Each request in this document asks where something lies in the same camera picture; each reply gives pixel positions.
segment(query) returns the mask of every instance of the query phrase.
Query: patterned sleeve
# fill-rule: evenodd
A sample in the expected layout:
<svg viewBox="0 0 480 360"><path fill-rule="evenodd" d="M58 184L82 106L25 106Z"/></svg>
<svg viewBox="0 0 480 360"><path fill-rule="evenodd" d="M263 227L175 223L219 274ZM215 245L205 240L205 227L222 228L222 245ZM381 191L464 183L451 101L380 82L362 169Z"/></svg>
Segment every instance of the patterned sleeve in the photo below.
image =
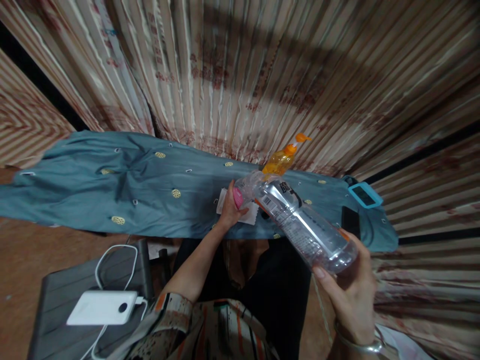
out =
<svg viewBox="0 0 480 360"><path fill-rule="evenodd" d="M155 305L156 321L149 333L133 347L128 360L165 360L189 331L193 304L185 297L162 294Z"/></svg>

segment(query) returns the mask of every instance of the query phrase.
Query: hand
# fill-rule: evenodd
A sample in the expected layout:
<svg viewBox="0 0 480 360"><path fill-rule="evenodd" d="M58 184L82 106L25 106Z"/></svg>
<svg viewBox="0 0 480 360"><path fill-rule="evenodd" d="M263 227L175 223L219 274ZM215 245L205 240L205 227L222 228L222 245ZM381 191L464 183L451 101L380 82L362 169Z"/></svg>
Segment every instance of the hand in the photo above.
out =
<svg viewBox="0 0 480 360"><path fill-rule="evenodd" d="M372 272L370 252L355 235L340 229L358 248L356 260L337 275L337 281L319 266L313 273L331 299L343 337L357 345L375 340L374 297L377 281Z"/></svg>
<svg viewBox="0 0 480 360"><path fill-rule="evenodd" d="M234 181L230 181L228 191L225 195L225 201L223 202L223 209L221 210L220 220L218 225L224 227L227 231L239 221L239 219L249 212L249 208L246 207L242 210L237 209L234 200Z"/></svg>

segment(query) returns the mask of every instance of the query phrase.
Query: plastic bottle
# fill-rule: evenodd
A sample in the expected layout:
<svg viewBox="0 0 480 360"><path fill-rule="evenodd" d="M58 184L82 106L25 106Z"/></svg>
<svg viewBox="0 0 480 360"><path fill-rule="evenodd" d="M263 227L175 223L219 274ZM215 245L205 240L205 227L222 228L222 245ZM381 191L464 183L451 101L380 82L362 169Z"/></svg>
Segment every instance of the plastic bottle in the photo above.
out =
<svg viewBox="0 0 480 360"><path fill-rule="evenodd" d="M254 171L238 179L235 187L243 198L240 208L252 200L260 205L310 269L320 265L337 274L357 258L355 243L304 203L280 176Z"/></svg>
<svg viewBox="0 0 480 360"><path fill-rule="evenodd" d="M270 157L266 165L263 167L262 172L264 174L277 174L282 176L290 169L295 160L295 153L297 152L297 146L299 143L303 143L306 140L312 140L310 137L305 136L302 133L298 133L295 136L293 143L285 146L283 150L274 152Z"/></svg>

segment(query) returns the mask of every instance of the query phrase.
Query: woman's left hand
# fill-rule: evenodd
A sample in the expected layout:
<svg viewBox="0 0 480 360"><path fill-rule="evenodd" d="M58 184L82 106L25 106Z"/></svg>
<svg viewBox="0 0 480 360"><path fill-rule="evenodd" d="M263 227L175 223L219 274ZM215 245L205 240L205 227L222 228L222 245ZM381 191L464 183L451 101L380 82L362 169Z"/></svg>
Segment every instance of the woman's left hand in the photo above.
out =
<svg viewBox="0 0 480 360"><path fill-rule="evenodd" d="M234 200L234 181L230 182L228 191L225 195L225 201L223 202L223 209L221 210L220 220L217 225L223 227L228 231L233 225L235 225L239 219L249 212L249 208L246 207L242 210L237 209Z"/></svg>

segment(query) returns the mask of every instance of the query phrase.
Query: silver bracelet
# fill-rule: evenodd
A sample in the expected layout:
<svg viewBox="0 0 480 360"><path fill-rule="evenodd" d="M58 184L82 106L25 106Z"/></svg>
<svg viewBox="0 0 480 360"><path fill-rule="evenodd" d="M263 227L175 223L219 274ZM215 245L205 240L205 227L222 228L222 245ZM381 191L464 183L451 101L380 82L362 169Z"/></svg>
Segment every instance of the silver bracelet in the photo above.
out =
<svg viewBox="0 0 480 360"><path fill-rule="evenodd" d="M350 342L346 338L344 338L342 336L342 333L339 331L338 325L339 325L339 321L335 319L335 322L333 323L333 327L335 327L336 334L337 334L338 338L340 339L340 341L342 343L344 343L345 345L347 345L349 348L358 351L359 353L364 353L364 354L375 353L375 354L377 354L377 353L380 352L380 350L382 350L382 348L386 347L384 336L382 335L382 332L379 330L379 328L376 325L375 325L375 330L378 332L378 334L380 336L380 340L375 339L375 341L372 344L364 345L364 346L354 344L353 342Z"/></svg>

